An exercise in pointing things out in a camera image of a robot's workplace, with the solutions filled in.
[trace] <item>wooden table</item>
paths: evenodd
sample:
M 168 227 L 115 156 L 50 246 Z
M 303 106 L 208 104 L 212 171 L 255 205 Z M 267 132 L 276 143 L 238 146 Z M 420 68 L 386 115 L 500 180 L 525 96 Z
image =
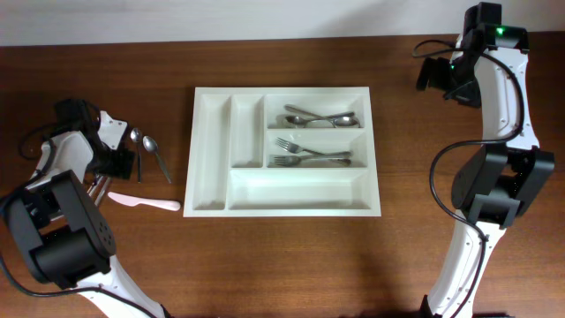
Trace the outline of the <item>wooden table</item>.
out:
M 185 197 L 195 87 L 369 86 L 379 172 L 379 218 L 187 219 L 106 199 L 101 212 L 117 255 L 152 299 L 176 317 L 221 315 L 336 318 L 419 307 L 441 270 L 454 221 L 427 184 L 433 156 L 481 135 L 480 110 L 415 90 L 421 60 L 410 53 L 431 36 L 182 42 L 0 49 L 0 193 L 29 178 L 35 162 L 17 140 L 54 120 L 52 105 L 87 99 L 153 136 L 173 184 L 146 155 L 144 182 L 117 180 L 112 191 Z M 442 36 L 453 39 L 454 36 Z M 531 120 L 555 172 L 496 247 L 478 289 L 476 312 L 518 317 L 565 315 L 565 34 L 532 34 L 527 73 Z M 448 155 L 437 171 L 445 198 L 475 148 Z M 4 226 L 4 257 L 37 291 Z M 0 316 L 101 317 L 85 299 L 32 299 L 0 276 Z

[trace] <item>fork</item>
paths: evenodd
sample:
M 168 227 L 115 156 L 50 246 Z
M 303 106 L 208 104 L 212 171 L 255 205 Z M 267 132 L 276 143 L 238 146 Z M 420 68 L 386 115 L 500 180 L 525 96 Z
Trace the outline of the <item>fork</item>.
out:
M 305 152 L 310 153 L 312 155 L 325 155 L 325 154 L 322 154 L 320 152 L 313 151 L 311 149 L 302 148 L 299 145 L 297 145 L 293 142 L 284 140 L 282 138 L 277 138 L 275 140 L 275 143 L 278 147 L 280 147 L 280 148 L 282 148 L 282 149 L 284 149 L 284 150 L 286 150 L 286 151 L 288 151 L 292 154 L 299 154 L 299 153 L 305 151 Z M 337 160 L 332 160 L 332 162 L 339 163 L 339 164 L 346 166 L 346 167 L 351 165 L 351 160 L 349 160 L 349 159 L 337 159 Z
M 336 154 L 329 154 L 329 155 L 277 155 L 273 158 L 273 163 L 282 165 L 284 167 L 293 167 L 299 165 L 303 161 L 312 161 L 312 160 L 340 160 L 346 159 L 350 153 L 342 152 Z

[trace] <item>silver spoon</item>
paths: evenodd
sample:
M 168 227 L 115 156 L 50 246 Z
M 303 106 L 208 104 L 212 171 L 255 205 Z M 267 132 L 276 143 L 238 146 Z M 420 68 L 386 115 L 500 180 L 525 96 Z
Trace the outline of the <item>silver spoon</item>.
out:
M 141 139 L 143 138 L 143 133 L 141 133 L 141 130 L 139 128 L 133 128 L 132 132 L 130 132 L 130 138 L 138 149 L 138 183 L 141 183 L 141 152 L 139 151 L 139 149 Z
M 290 104 L 284 105 L 284 108 L 285 108 L 286 110 L 288 110 L 288 111 L 297 112 L 297 113 L 299 113 L 299 114 L 304 114 L 304 115 L 316 117 L 316 118 L 318 118 L 318 119 L 327 120 L 327 121 L 328 121 L 329 123 L 331 123 L 332 126 L 335 128 L 335 124 L 334 124 L 334 122 L 332 121 L 331 118 L 323 117 L 323 116 L 320 116 L 320 115 L 316 115 L 316 114 L 314 114 L 314 113 L 311 113 L 310 111 L 301 110 L 301 109 L 296 108 L 296 107 L 294 107 L 293 105 L 290 105 Z
M 157 162 L 159 163 L 159 167 L 161 167 L 162 173 L 165 175 L 165 178 L 167 178 L 167 181 L 169 181 L 169 183 L 172 183 L 172 181 L 170 181 L 170 175 L 167 171 L 167 167 L 165 166 L 165 162 L 159 156 L 159 147 L 157 146 L 157 142 L 155 142 L 153 138 L 145 136 L 143 137 L 143 147 L 145 147 L 145 150 L 147 150 L 149 154 L 155 154 Z
M 286 116 L 284 118 L 283 124 L 285 127 L 289 128 L 305 128 L 308 124 L 316 121 L 326 121 L 325 119 L 304 119 L 300 116 Z M 338 118 L 330 118 L 330 122 L 333 123 L 334 127 L 345 128 L 354 127 L 359 125 L 359 121 L 356 117 L 343 116 Z

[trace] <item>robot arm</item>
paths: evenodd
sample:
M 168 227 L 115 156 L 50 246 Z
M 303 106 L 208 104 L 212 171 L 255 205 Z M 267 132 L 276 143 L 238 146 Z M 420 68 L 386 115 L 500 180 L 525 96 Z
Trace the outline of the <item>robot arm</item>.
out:
M 3 202 L 4 221 L 38 282 L 79 293 L 108 317 L 170 317 L 120 265 L 114 235 L 83 185 L 87 172 L 129 178 L 133 161 L 122 142 L 127 123 L 105 111 L 95 123 L 89 107 L 81 100 L 55 106 L 57 125 L 41 145 L 34 182 Z M 65 224 L 40 231 L 59 217 Z
M 483 140 L 512 136 L 521 116 L 524 128 L 512 140 L 482 145 L 456 174 L 451 196 L 456 214 L 476 225 L 488 240 L 483 246 L 475 229 L 456 222 L 440 277 L 420 308 L 420 315 L 430 318 L 472 317 L 476 287 L 496 243 L 515 218 L 525 213 L 554 169 L 554 155 L 539 150 L 528 111 L 527 32 L 502 26 L 499 4 L 481 3 L 465 13 L 463 33 L 456 47 L 462 51 L 455 52 L 451 60 L 427 58 L 417 88 L 436 87 L 446 92 L 446 99 L 482 106 Z M 499 65 L 480 58 L 481 53 L 505 64 L 516 75 L 519 87 Z M 524 99 L 523 112 L 518 106 L 518 89 Z M 503 173 L 507 166 L 512 175 Z M 483 251 L 484 260 L 478 269 Z M 472 289 L 475 276 L 477 282 Z

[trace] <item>black cable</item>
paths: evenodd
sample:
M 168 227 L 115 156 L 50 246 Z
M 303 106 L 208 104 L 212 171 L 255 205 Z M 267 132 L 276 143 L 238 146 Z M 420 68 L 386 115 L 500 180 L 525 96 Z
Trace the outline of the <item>black cable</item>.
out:
M 41 130 L 40 128 L 41 127 L 34 129 L 36 132 L 31 132 L 28 135 L 31 136 L 32 134 L 37 133 L 37 131 Z M 26 189 L 27 186 L 30 186 L 33 183 L 35 183 L 36 181 L 38 181 L 40 178 L 45 176 L 47 171 L 49 171 L 49 168 L 51 167 L 51 164 L 53 163 L 53 160 L 55 159 L 56 147 L 55 147 L 55 143 L 53 142 L 52 139 L 48 139 L 48 143 L 49 143 L 49 146 L 51 147 L 51 151 L 49 152 L 49 158 L 47 159 L 47 162 L 43 165 L 41 170 L 37 171 L 35 176 L 33 176 L 32 178 L 30 178 L 29 180 L 24 182 L 22 185 L 18 186 L 10 194 L 8 194 L 7 196 L 5 196 L 2 199 L 2 201 L 0 202 L 0 217 L 2 217 L 4 215 L 5 208 L 14 199 L 16 199 L 21 194 L 21 192 Z M 116 294 L 114 294 L 110 291 L 106 291 L 106 290 L 102 289 L 101 287 L 84 287 L 84 288 L 77 288 L 77 289 L 73 289 L 73 290 L 54 291 L 54 292 L 30 291 L 26 287 L 24 287 L 22 284 L 20 284 L 16 280 L 16 278 L 11 274 L 11 272 L 8 270 L 8 267 L 6 266 L 6 263 L 4 262 L 4 257 L 2 256 L 2 252 L 0 252 L 0 269 L 2 270 L 2 272 L 4 273 L 4 275 L 6 276 L 6 278 L 8 279 L 8 281 L 10 282 L 10 284 L 12 286 L 14 286 L 18 291 L 23 292 L 27 296 L 47 298 L 47 297 L 59 297 L 59 296 L 73 295 L 73 294 L 77 294 L 77 293 L 80 293 L 80 292 L 99 292 L 99 293 L 102 293 L 102 294 L 109 296 L 113 299 L 121 301 L 121 302 L 125 303 L 126 305 L 134 307 L 135 309 L 138 309 L 140 312 L 142 312 L 143 314 L 146 314 L 150 318 L 157 318 L 154 314 L 149 312 L 144 307 L 134 303 L 133 301 L 130 301 L 128 299 L 120 297 L 120 296 L 118 296 L 118 295 L 116 295 Z
M 418 54 L 418 48 L 426 43 L 431 43 L 431 42 L 435 42 L 435 43 L 442 43 L 445 44 L 447 46 L 450 47 L 450 49 L 442 49 L 442 50 L 438 50 L 438 51 L 434 51 L 431 53 L 426 53 L 426 54 Z M 454 46 L 451 46 L 449 42 L 445 42 L 442 40 L 427 40 L 427 41 L 423 41 L 421 43 L 419 43 L 418 45 L 416 45 L 416 47 L 414 47 L 414 50 L 412 51 L 412 56 L 413 57 L 433 57 L 433 56 L 437 56 L 440 54 L 444 54 L 444 53 L 453 53 L 453 52 L 466 52 L 466 53 L 470 53 L 470 54 L 477 54 L 477 52 L 473 52 L 471 50 L 468 49 L 461 49 L 461 48 L 455 48 Z M 492 144 L 500 144 L 500 143 L 504 143 L 510 140 L 513 140 L 515 137 L 517 137 L 523 130 L 524 128 L 524 116 L 525 116 L 525 105 L 524 105 L 524 94 L 522 92 L 522 89 L 520 88 L 520 83 L 518 82 L 518 79 L 516 78 L 516 75 L 512 72 L 512 70 L 510 70 L 509 67 L 507 67 L 502 61 L 500 61 L 499 59 L 495 58 L 495 57 L 491 57 L 485 53 L 480 53 L 481 57 L 486 58 L 487 60 L 497 64 L 502 70 L 504 70 L 504 72 L 507 73 L 507 75 L 509 76 L 510 80 L 512 81 L 512 84 L 514 85 L 514 88 L 516 90 L 516 94 L 518 96 L 518 107 L 520 110 L 520 121 L 518 122 L 518 126 L 517 128 L 507 137 L 498 139 L 498 140 L 467 140 L 467 141 L 459 141 L 456 142 L 454 144 L 451 144 L 447 147 L 445 147 L 444 149 L 442 149 L 433 159 L 432 161 L 432 166 L 430 167 L 430 178 L 429 178 L 429 183 L 430 183 L 430 191 L 432 192 L 432 196 L 435 199 L 435 201 L 438 203 L 438 205 L 451 217 L 455 218 L 457 221 L 465 223 L 467 225 L 469 225 L 471 228 L 473 228 L 477 233 L 478 236 L 481 240 L 481 250 L 480 250 L 480 256 L 478 259 L 478 266 L 477 266 L 477 271 L 475 272 L 475 276 L 473 277 L 473 280 L 471 282 L 471 286 L 469 288 L 469 291 L 467 292 L 467 295 L 465 296 L 464 300 L 461 302 L 461 305 L 459 305 L 459 307 L 457 308 L 457 310 L 453 313 L 453 315 L 451 315 L 451 318 L 455 318 L 463 309 L 463 307 L 465 306 L 465 304 L 467 303 L 467 301 L 469 301 L 469 298 L 471 297 L 475 287 L 477 286 L 477 282 L 478 282 L 478 277 L 480 276 L 480 269 L 483 266 L 483 262 L 485 261 L 485 256 L 486 256 L 486 242 L 488 242 L 488 237 L 485 235 L 485 233 L 475 224 L 470 223 L 469 221 L 467 221 L 466 219 L 464 219 L 463 217 L 460 217 L 458 215 L 456 215 L 454 212 L 452 212 L 451 210 L 449 210 L 449 208 L 441 201 L 439 195 L 437 194 L 436 190 L 435 190 L 435 184 L 433 182 L 433 175 L 435 173 L 435 166 L 437 165 L 438 161 L 440 160 L 440 158 L 445 155 L 449 150 L 453 150 L 455 148 L 459 148 L 462 146 L 471 146 L 471 145 L 492 145 Z
M 19 153 L 19 155 L 26 160 L 37 160 L 37 159 L 41 158 L 41 155 L 28 156 L 28 155 L 24 154 L 24 146 L 26 145 L 26 141 L 30 137 L 32 137 L 33 135 L 35 135 L 35 134 L 37 134 L 41 131 L 44 131 L 47 128 L 53 127 L 57 124 L 58 123 L 50 123 L 50 124 L 41 125 L 39 127 L 34 128 L 31 132 L 26 133 L 26 135 L 24 137 L 22 137 L 18 142 L 18 153 Z

